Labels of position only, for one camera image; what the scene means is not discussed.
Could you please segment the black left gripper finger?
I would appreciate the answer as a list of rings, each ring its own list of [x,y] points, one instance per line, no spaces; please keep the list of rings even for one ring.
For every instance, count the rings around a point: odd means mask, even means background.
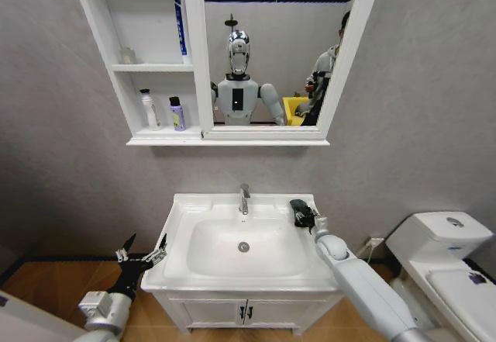
[[[124,244],[115,251],[115,256],[118,262],[124,262],[129,260],[129,250],[133,245],[134,240],[136,239],[136,234],[133,233]]]
[[[167,256],[167,234],[165,233],[162,236],[158,247],[155,248],[152,252],[150,252],[145,257],[141,258],[141,263],[145,268],[152,268],[156,264],[160,263]]]

